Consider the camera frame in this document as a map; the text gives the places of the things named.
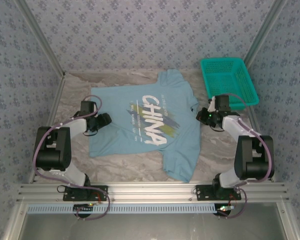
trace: t-shirt sleeve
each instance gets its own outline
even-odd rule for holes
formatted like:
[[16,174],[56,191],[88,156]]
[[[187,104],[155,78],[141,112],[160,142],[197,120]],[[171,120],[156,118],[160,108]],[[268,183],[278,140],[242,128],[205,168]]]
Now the t-shirt sleeve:
[[188,183],[197,165],[200,154],[200,122],[189,121],[189,128],[171,147],[161,150],[163,170],[170,177]]

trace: black mount plate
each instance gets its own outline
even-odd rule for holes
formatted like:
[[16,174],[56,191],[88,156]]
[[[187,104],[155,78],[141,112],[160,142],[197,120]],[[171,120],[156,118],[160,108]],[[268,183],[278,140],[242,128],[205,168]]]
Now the black mount plate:
[[[98,188],[108,193],[108,186],[106,185],[92,185],[91,187]],[[76,188],[76,187],[68,187],[66,186],[63,193],[63,201],[65,202],[105,202],[107,201],[107,197],[97,191],[92,189],[84,189],[84,188]]]
[[222,188],[220,190],[219,196],[217,196],[212,185],[196,185],[196,199],[198,201],[230,201],[234,200],[231,198],[231,195],[233,195],[236,200],[241,200],[241,194],[237,193],[233,188]]

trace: marble table surface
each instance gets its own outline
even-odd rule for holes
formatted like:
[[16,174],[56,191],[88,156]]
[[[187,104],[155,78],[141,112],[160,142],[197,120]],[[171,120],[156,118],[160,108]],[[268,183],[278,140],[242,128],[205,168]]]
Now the marble table surface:
[[[208,96],[200,71],[181,71],[194,95],[199,109],[208,106]],[[92,87],[151,84],[158,71],[109,71],[96,73],[67,73],[54,123],[60,123],[80,109],[82,99],[91,94]],[[240,112],[250,125],[248,115]],[[215,132],[201,124],[201,152],[191,181],[211,181],[218,173],[234,165],[236,142],[227,132]],[[140,154],[117,154],[89,157],[89,139],[82,135],[71,141],[72,161],[92,182],[155,182],[175,181],[163,171],[163,158],[158,151]]]

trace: light blue t-shirt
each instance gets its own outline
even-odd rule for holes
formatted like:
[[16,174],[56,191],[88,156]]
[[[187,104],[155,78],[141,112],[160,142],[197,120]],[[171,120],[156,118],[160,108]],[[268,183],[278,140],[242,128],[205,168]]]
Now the light blue t-shirt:
[[102,99],[99,114],[112,119],[89,138],[91,157],[157,150],[169,176],[190,181],[200,153],[199,103],[178,70],[160,72],[154,84],[94,87],[91,93]]

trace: printed graphic on shirt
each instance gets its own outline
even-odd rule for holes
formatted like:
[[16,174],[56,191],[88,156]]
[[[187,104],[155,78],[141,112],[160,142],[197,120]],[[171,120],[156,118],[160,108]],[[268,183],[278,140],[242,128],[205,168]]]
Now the printed graphic on shirt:
[[161,101],[155,96],[144,95],[142,102],[131,101],[130,109],[134,140],[156,146],[166,144],[167,136],[174,138],[180,125],[174,121],[174,115],[167,110],[165,96]]

